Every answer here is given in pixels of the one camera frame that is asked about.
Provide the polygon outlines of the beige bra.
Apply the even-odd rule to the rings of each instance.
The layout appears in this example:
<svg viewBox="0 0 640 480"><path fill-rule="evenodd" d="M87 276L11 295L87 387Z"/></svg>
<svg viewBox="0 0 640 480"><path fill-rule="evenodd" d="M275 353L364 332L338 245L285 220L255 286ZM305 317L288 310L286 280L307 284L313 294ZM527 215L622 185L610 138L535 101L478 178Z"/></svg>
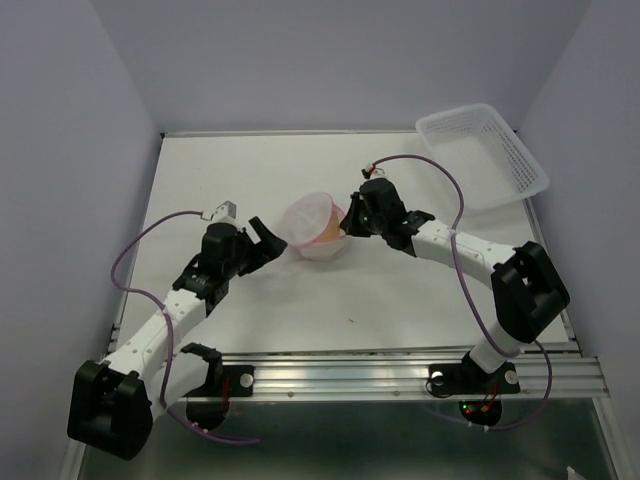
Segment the beige bra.
<svg viewBox="0 0 640 480"><path fill-rule="evenodd" d="M327 224L327 227L322 234L317 238L318 243L327 243L338 240L341 237L340 219L339 216L333 212L331 218Z"/></svg>

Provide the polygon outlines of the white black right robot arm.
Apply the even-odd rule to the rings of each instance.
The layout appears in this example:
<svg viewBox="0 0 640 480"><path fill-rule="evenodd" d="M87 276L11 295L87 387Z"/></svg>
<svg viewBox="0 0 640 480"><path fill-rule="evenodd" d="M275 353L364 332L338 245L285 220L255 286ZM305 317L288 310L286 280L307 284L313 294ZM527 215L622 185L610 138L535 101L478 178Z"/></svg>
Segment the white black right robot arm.
<svg viewBox="0 0 640 480"><path fill-rule="evenodd" d="M384 178L365 181L351 195L341 222L349 236L381 237L392 249L453 268L487 286L496 323L483 326L483 339L460 366L463 384L482 390L509 358L534 343L569 305L570 295L543 246L528 241L509 246L486 241L448 226L430 213L405 208L394 184Z"/></svg>

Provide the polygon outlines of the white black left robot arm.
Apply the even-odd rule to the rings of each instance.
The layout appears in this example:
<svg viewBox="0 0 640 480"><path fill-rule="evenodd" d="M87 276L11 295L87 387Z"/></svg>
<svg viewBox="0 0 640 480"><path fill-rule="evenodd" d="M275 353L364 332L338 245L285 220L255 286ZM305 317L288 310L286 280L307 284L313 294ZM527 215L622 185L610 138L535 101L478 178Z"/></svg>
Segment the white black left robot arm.
<svg viewBox="0 0 640 480"><path fill-rule="evenodd" d="M155 313L116 351L80 366L72 387L69 438L131 460L147 442L154 422L168 414L208 440L251 444L249 438L218 436L213 424L182 417L171 408L192 392L202 393L218 398L218 414L225 416L232 395L252 393L251 387L241 384L242 376L252 375L252 368L227 368L218 350L194 342L180 344L223 300L232 279L255 272L286 250L286 241L259 218L251 218L249 225L257 242L227 215L212 216L199 253L166 297L148 297Z"/></svg>

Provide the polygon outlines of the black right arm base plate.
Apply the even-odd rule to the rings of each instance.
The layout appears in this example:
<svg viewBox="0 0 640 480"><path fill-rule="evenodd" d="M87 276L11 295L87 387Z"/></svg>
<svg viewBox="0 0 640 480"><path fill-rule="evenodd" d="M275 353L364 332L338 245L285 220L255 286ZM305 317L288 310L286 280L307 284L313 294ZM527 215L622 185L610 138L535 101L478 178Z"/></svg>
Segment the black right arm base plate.
<svg viewBox="0 0 640 480"><path fill-rule="evenodd" d="M428 366L426 388L438 398L449 396L513 395L521 392L515 365L507 362L496 372L486 373L471 364L437 363Z"/></svg>

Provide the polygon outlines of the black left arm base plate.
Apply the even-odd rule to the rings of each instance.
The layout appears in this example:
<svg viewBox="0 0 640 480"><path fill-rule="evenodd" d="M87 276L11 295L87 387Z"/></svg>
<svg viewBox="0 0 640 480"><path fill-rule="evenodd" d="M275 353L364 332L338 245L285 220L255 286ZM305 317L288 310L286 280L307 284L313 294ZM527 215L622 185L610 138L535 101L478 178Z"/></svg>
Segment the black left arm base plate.
<svg viewBox="0 0 640 480"><path fill-rule="evenodd" d="M253 365L208 366L202 381L196 383L187 398L248 398L253 396Z"/></svg>

